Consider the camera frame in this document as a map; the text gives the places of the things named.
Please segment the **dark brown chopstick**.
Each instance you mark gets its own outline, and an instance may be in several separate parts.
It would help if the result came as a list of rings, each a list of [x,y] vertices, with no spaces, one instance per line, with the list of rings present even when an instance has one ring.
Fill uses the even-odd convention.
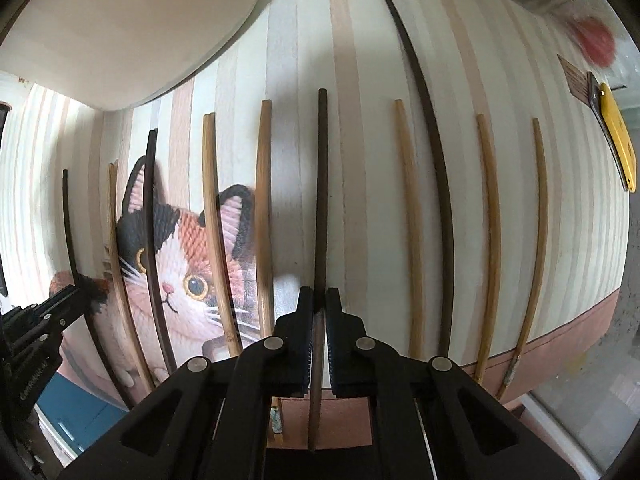
[[[314,327],[312,328],[312,352],[310,397],[308,411],[307,448],[314,451],[319,439],[324,370],[324,338],[326,338],[326,244],[328,244],[328,92],[318,90],[318,144],[316,185],[316,227],[314,228]]]

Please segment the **black thin chopstick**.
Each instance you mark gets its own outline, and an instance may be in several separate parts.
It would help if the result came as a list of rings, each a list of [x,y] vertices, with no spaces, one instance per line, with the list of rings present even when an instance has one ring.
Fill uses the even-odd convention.
[[[65,244],[68,263],[70,264],[70,273],[72,274],[74,285],[80,287],[82,285],[82,279],[80,273],[78,272],[72,227],[70,226],[70,199],[68,198],[68,170],[66,168],[62,170],[62,209]],[[96,323],[94,322],[93,310],[91,309],[91,306],[88,306],[85,310],[84,319],[87,324],[92,343],[96,347],[96,353],[98,354],[101,364],[105,368],[108,378],[111,379],[111,382],[114,385],[117,393],[119,394],[122,403],[125,404],[128,410],[131,410],[134,407],[134,399],[130,396],[130,393],[126,390],[125,385],[116,375],[114,367],[112,367],[112,363],[102,346],[102,341],[100,339],[98,331],[96,330]]]

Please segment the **light wooden chopstick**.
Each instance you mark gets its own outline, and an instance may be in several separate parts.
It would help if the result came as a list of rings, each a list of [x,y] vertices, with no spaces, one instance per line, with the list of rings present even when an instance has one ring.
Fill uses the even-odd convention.
[[[107,213],[108,213],[108,254],[111,260],[113,284],[116,297],[116,304],[122,330],[126,341],[126,347],[132,356],[132,362],[141,378],[143,389],[146,393],[151,393],[155,389],[154,380],[146,362],[142,345],[138,337],[134,318],[132,317],[127,289],[122,278],[120,268],[117,234],[116,234],[116,183],[117,183],[117,162],[107,164]]]
[[[492,142],[492,134],[488,120],[484,114],[476,115],[476,125],[478,137],[480,138],[480,150],[482,151],[485,171],[488,222],[485,311],[483,314],[482,328],[480,329],[480,344],[478,345],[477,361],[474,370],[474,379],[479,384],[482,384],[488,367],[498,312],[501,274],[501,214],[494,142]]]
[[[212,269],[224,339],[230,356],[238,356],[242,351],[242,341],[235,323],[224,238],[222,237],[220,212],[217,204],[218,174],[214,113],[203,116],[202,150],[204,218],[209,264]]]
[[[410,314],[408,353],[413,359],[421,359],[424,345],[424,263],[422,208],[420,204],[416,155],[404,101],[394,101],[394,114],[399,155],[404,181],[407,220],[408,269],[410,280]]]
[[[272,103],[260,104],[255,170],[255,250],[257,307],[260,336],[272,335],[274,329],[273,270],[271,248],[271,122]]]
[[[521,363],[526,344],[528,343],[529,335],[532,332],[541,294],[542,280],[544,279],[544,265],[546,264],[549,224],[548,170],[546,153],[544,152],[544,140],[542,140],[541,126],[537,117],[532,119],[532,126],[538,184],[536,254],[532,284],[530,284],[527,306],[520,333],[518,334],[518,341],[516,342],[509,365],[503,374],[502,382],[496,394],[499,401],[503,400],[513,382],[518,366]]]

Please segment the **black long chopstick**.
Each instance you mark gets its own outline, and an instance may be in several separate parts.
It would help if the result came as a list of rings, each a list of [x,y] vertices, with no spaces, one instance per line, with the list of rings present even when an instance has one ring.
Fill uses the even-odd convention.
[[[402,19],[394,0],[384,0],[396,27],[401,47],[409,65],[409,72],[416,87],[416,98],[423,122],[425,144],[420,162],[430,163],[430,176],[437,200],[439,225],[440,261],[440,310],[437,352],[449,356],[454,322],[454,219],[452,218],[451,192],[446,167],[442,136],[436,118],[435,107],[428,88],[427,78],[421,64],[418,49],[414,45],[410,30]]]

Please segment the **cream chopstick holder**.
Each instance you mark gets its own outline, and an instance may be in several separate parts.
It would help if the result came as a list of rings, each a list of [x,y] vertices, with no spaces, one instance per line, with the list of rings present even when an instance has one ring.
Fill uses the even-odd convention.
[[[20,0],[1,68],[96,110],[160,96],[212,58],[257,0]]]

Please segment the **brown small card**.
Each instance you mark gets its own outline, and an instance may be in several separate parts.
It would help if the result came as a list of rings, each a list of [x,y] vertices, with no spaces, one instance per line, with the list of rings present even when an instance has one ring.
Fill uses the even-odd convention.
[[[578,101],[588,105],[589,90],[587,74],[570,61],[567,61],[566,58],[563,58],[562,55],[558,54],[558,59],[565,75],[570,94],[578,99]]]

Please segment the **red round lid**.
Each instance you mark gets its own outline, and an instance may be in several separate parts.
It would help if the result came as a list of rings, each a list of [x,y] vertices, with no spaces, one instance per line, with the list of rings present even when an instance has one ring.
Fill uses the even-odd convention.
[[[599,67],[610,67],[615,60],[615,39],[598,18],[580,18],[568,25],[588,60]]]

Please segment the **yellow handled scraper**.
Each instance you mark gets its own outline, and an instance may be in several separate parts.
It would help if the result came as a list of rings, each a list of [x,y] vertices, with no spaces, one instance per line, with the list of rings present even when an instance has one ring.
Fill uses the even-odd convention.
[[[637,157],[626,122],[615,101],[611,88],[597,81],[593,72],[587,73],[588,104],[608,142],[623,189],[629,193],[637,189]]]

